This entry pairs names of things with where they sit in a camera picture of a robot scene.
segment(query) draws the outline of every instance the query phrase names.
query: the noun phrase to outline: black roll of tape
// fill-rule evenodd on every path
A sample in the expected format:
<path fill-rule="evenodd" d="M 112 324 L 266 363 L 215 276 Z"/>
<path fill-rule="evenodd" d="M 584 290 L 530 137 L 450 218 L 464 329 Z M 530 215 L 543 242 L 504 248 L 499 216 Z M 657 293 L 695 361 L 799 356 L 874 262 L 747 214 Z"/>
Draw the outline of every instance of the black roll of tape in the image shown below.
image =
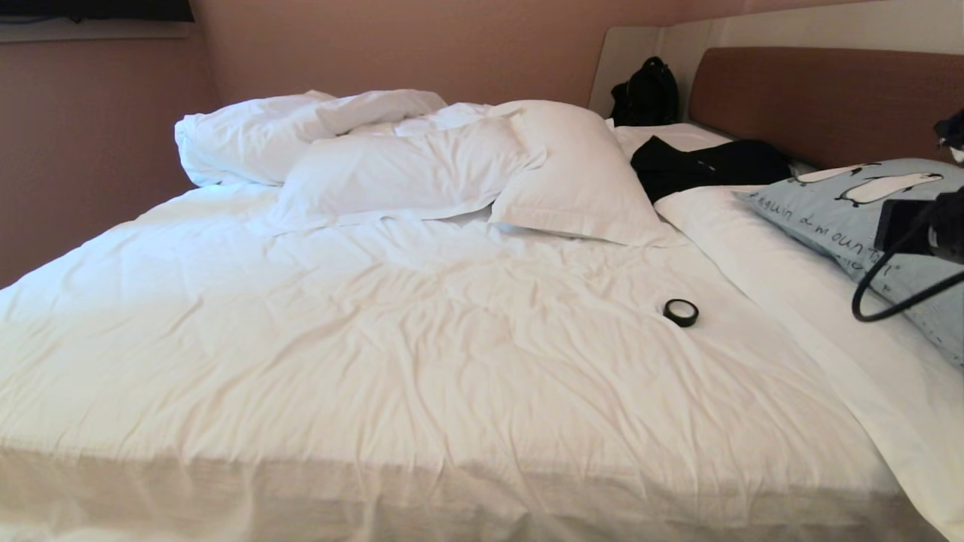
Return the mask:
<path fill-rule="evenodd" d="M 685 299 L 672 299 L 663 308 L 663 316 L 681 328 L 692 327 L 700 317 L 700 310 Z"/>

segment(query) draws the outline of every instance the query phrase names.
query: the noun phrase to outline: penguin print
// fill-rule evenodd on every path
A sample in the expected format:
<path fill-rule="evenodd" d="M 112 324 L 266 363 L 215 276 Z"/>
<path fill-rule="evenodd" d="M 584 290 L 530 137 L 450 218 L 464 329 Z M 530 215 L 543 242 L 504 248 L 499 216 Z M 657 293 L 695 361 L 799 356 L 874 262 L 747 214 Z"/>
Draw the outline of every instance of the penguin print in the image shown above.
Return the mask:
<path fill-rule="evenodd" d="M 838 175 L 850 172 L 850 176 L 856 176 L 857 174 L 863 172 L 866 168 L 872 166 L 881 166 L 880 162 L 870 162 L 869 164 L 861 164 L 859 166 L 847 166 L 845 168 L 837 168 L 834 170 L 823 170 L 820 172 L 813 172 L 811 174 L 806 174 L 796 177 L 794 180 L 799 182 L 801 185 L 806 186 L 808 184 L 813 184 L 815 182 L 821 182 L 828 178 L 833 178 Z"/>
<path fill-rule="evenodd" d="M 861 205 L 879 202 L 898 192 L 907 192 L 915 186 L 928 184 L 929 182 L 937 182 L 943 179 L 944 176 L 941 174 L 929 173 L 905 176 L 872 176 L 867 179 L 867 182 L 854 186 L 842 193 L 840 197 L 837 198 L 837 201 L 851 202 L 853 206 L 859 207 Z"/>

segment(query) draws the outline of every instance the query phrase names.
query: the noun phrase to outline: white duvet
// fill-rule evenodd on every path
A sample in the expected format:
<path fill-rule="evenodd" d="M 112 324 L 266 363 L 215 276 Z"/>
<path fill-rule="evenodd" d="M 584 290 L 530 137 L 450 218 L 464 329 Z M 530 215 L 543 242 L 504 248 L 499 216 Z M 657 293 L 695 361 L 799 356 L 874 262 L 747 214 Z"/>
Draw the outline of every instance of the white duvet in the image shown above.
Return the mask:
<path fill-rule="evenodd" d="M 855 285 L 834 272 L 836 263 L 761 220 L 730 190 L 689 190 L 656 209 L 790 330 L 921 513 L 949 540 L 964 541 L 964 378 L 910 320 L 858 322 L 850 313 Z M 868 298 L 865 311 L 886 307 Z"/>
<path fill-rule="evenodd" d="M 696 247 L 248 231 L 276 194 L 195 190 L 0 291 L 0 539 L 937 539 Z"/>

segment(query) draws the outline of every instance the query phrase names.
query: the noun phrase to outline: pink wall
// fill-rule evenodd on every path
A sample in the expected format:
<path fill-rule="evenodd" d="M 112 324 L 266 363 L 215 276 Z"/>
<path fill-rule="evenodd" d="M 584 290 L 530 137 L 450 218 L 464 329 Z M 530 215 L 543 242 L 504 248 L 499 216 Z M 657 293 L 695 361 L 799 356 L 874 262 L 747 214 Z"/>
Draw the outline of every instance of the pink wall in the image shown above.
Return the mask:
<path fill-rule="evenodd" d="M 222 98 L 420 88 L 586 104 L 606 30 L 675 0 L 196 0 Z"/>
<path fill-rule="evenodd" d="M 867 1 L 872 0 L 683 0 L 678 3 L 677 22 Z"/>
<path fill-rule="evenodd" d="M 191 185 L 174 122 L 217 105 L 204 42 L 0 44 L 0 287 Z"/>

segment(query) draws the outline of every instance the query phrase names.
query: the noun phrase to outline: brown headboard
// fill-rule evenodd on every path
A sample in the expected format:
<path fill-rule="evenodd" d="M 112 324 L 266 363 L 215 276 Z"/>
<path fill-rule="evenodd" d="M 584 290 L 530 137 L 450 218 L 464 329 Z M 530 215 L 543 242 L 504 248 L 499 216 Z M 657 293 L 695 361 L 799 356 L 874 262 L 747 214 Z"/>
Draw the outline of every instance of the brown headboard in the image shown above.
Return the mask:
<path fill-rule="evenodd" d="M 710 49 L 690 118 L 821 168 L 949 160 L 933 125 L 964 108 L 964 56 L 856 49 Z"/>

